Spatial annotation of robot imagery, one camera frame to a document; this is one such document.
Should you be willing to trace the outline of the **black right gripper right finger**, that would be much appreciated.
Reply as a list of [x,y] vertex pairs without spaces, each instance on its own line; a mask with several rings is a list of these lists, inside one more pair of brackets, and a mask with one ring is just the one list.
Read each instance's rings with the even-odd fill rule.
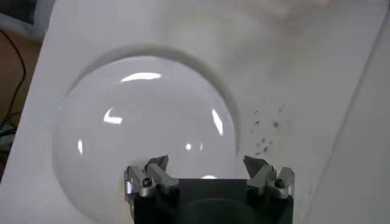
[[243,163],[250,178],[247,187],[262,196],[270,194],[272,198],[288,198],[294,196],[295,173],[290,167],[282,167],[279,172],[266,160],[244,156]]

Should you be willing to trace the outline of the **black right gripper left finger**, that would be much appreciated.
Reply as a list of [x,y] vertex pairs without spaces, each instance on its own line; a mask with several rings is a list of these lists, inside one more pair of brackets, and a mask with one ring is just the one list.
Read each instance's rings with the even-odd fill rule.
[[125,199],[128,203],[136,197],[150,198],[157,194],[176,197],[180,194],[179,180],[166,173],[169,155],[151,158],[143,169],[129,166],[124,171]]

